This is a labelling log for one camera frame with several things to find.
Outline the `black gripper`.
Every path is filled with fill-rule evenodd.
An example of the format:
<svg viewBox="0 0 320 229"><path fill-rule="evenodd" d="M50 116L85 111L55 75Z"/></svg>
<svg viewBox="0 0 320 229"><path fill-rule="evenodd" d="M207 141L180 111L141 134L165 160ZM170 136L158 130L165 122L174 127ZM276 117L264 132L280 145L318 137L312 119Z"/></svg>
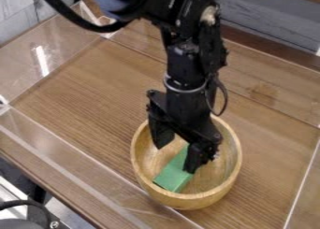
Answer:
<svg viewBox="0 0 320 229"><path fill-rule="evenodd" d="M197 87L182 86L173 80L164 81L166 92L150 90L148 98L149 127L153 143L161 150L176 136L181 136L191 145L184 163L184 170L195 174L197 170L213 161L223 141L221 132L212 122L212 116L220 116L215 111L217 90L228 95L219 79L207 79Z"/></svg>

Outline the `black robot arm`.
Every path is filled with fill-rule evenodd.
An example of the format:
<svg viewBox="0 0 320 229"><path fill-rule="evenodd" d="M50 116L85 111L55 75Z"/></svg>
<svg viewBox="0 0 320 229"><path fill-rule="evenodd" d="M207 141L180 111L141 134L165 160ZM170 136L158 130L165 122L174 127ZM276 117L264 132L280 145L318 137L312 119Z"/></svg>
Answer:
<svg viewBox="0 0 320 229"><path fill-rule="evenodd" d="M97 25L63 2L45 0L77 25L98 33L121 30L137 19L149 20L161 32L168 56L165 92L150 90L149 127L161 149L181 136L189 143L184 170L193 173L213 161L223 141L211 117L217 91L224 89L219 70L228 51L220 28L217 0L95 0L103 14L116 20Z"/></svg>

